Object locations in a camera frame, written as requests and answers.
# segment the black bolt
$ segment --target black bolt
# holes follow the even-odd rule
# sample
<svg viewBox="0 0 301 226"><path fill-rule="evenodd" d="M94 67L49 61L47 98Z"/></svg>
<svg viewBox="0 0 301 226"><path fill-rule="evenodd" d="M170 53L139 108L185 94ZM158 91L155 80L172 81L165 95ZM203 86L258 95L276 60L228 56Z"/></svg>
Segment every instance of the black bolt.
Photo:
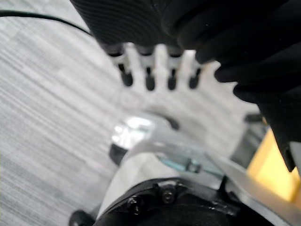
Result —
<svg viewBox="0 0 301 226"><path fill-rule="evenodd" d="M140 196L133 195L127 201L127 210L134 214L139 215L144 208L144 201Z"/></svg>
<svg viewBox="0 0 301 226"><path fill-rule="evenodd" d="M172 204L175 200L175 194L171 190L165 190L162 192L162 201L164 204Z"/></svg>

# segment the gray carpet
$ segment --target gray carpet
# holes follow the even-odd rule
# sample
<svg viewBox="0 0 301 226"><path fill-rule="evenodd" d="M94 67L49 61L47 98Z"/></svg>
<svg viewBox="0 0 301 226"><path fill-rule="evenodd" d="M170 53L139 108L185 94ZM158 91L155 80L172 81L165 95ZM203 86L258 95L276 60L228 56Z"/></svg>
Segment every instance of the gray carpet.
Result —
<svg viewBox="0 0 301 226"><path fill-rule="evenodd" d="M60 16L85 27L68 0L1 0L0 9ZM210 69L199 88L144 87L119 73L97 43L66 25L30 18L0 18L0 225L63 226L76 209L98 205L116 170L108 147L114 124L137 108L159 109L210 151L230 156L256 107L235 98Z"/></svg>

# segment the power cord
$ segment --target power cord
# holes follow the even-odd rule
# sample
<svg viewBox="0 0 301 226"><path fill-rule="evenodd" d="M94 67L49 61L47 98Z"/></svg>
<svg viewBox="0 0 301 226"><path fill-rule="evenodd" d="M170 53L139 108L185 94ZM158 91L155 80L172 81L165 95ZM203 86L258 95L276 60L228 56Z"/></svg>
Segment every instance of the power cord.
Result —
<svg viewBox="0 0 301 226"><path fill-rule="evenodd" d="M31 17L31 18L40 18L40 19L46 19L46 20L54 20L54 21L58 21L61 22L63 24L67 24L69 26L75 27L79 30L81 30L82 32L92 36L92 34L88 31L86 31L85 29L71 23L68 22L66 20L60 19L58 17L55 16L49 16L49 15L44 15L44 14L40 14L40 13L30 13L30 12L22 12L22 11L15 11L15 10L0 10L0 17L5 17L5 16L17 16L17 17Z"/></svg>

